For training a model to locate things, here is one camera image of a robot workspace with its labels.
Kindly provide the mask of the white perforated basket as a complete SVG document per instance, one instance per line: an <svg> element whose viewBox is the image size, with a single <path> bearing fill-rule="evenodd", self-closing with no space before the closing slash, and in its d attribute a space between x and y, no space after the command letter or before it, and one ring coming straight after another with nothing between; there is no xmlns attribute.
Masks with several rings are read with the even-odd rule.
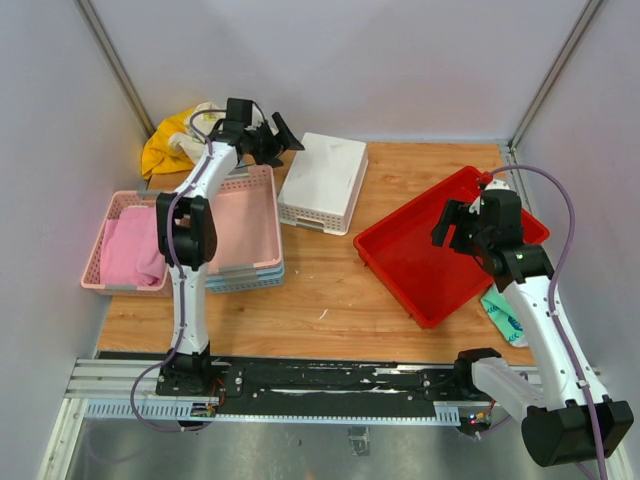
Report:
<svg viewBox="0 0 640 480"><path fill-rule="evenodd" d="M344 236L368 167L367 144L310 132L302 144L278 195L279 220Z"/></svg>

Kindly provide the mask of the large red plastic bin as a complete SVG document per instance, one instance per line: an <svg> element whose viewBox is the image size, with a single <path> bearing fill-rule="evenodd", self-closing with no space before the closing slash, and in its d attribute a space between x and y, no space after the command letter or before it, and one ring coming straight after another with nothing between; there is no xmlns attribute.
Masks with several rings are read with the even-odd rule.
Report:
<svg viewBox="0 0 640 480"><path fill-rule="evenodd" d="M431 231L447 200L461 201L476 214L477 181L482 173L464 167L356 236L354 246L409 316L422 328L433 328L491 284L504 290L529 278L551 278L542 243L548 229L522 207L524 244L507 253L506 273L487 273L477 258L449 247L455 225L442 246Z"/></svg>

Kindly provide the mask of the pink perforated basket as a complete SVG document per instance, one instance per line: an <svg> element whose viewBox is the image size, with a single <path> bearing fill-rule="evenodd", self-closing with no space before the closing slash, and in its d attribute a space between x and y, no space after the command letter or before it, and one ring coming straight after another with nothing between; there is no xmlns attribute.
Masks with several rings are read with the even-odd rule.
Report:
<svg viewBox="0 0 640 480"><path fill-rule="evenodd" d="M264 270L282 262L273 170L248 166L230 175L211 201L217 249L208 273Z"/></svg>

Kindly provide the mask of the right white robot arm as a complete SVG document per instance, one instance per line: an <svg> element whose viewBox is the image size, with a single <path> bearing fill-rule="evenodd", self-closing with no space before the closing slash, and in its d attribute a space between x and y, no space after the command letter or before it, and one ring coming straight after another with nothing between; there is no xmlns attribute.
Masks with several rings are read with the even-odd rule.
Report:
<svg viewBox="0 0 640 480"><path fill-rule="evenodd" d="M517 374L493 349L460 353L455 392L466 400L487 394L519 423L536 464L549 467L595 460L601 470L634 422L594 373L571 331L544 248L524 239L518 194L482 190L471 203L449 200L431 232L432 243L479 260L514 310L536 360L540 386Z"/></svg>

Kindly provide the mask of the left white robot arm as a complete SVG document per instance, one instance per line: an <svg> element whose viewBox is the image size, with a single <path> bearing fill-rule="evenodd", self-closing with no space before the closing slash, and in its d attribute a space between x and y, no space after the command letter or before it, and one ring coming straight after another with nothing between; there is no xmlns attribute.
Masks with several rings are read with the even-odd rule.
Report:
<svg viewBox="0 0 640 480"><path fill-rule="evenodd" d="M217 250L210 201L244 156L281 167L280 156L304 146L279 112L267 118L253 100L230 98L189 176L156 199L157 243L173 284L174 327L167 357L157 369L160 396L204 396L215 384L205 315L208 263Z"/></svg>

